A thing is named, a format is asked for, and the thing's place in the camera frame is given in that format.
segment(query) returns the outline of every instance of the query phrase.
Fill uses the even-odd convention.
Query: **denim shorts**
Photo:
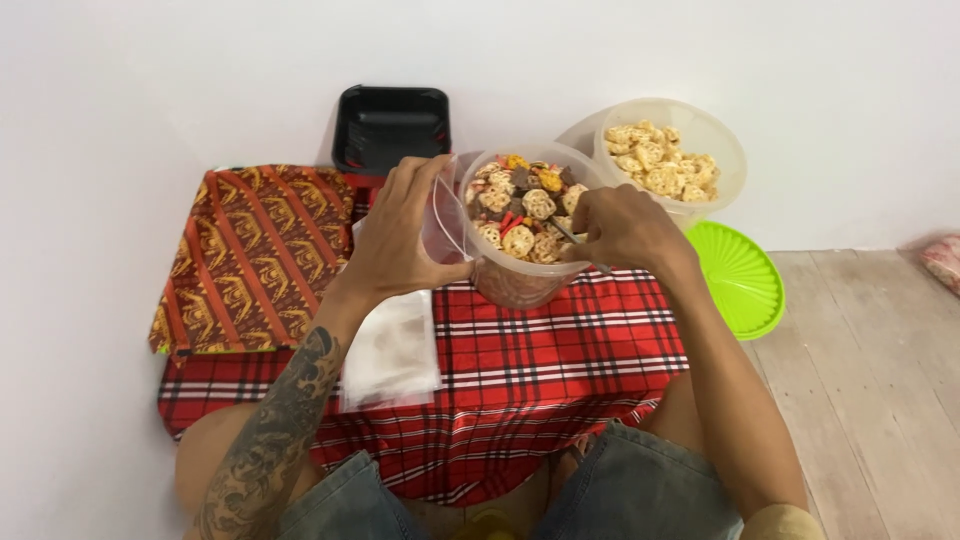
[[[365,452],[290,504],[279,525],[279,540],[429,538],[384,487]],[[702,456],[611,423],[529,538],[732,539],[741,527],[732,500]]]

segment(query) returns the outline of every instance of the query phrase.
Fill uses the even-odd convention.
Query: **tattooed arm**
[[[391,296],[469,276],[420,243],[427,193],[449,158],[404,158],[390,172],[350,263],[327,288],[311,329],[227,450],[185,539],[265,540],[288,503],[353,336]]]

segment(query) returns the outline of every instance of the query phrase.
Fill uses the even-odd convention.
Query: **forearm tattoo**
[[[276,535],[342,361],[326,329],[306,335],[213,475],[195,523],[202,538]]]

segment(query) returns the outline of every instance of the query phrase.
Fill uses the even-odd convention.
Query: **brown patterned cloth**
[[[207,171],[156,307],[154,351],[296,345],[349,257],[353,196],[331,168]]]

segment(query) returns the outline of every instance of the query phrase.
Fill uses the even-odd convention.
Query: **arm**
[[[666,212],[630,185],[592,190],[581,196],[573,228],[589,231],[590,241],[573,246],[569,258],[646,268],[664,288],[689,360],[705,450],[744,521],[775,503],[806,510],[800,462],[777,405]]]
[[[268,539],[324,415],[360,324],[383,300],[467,277],[420,244],[423,208],[448,157],[406,158],[391,171],[347,268],[327,288],[310,330],[230,445],[184,538]]]

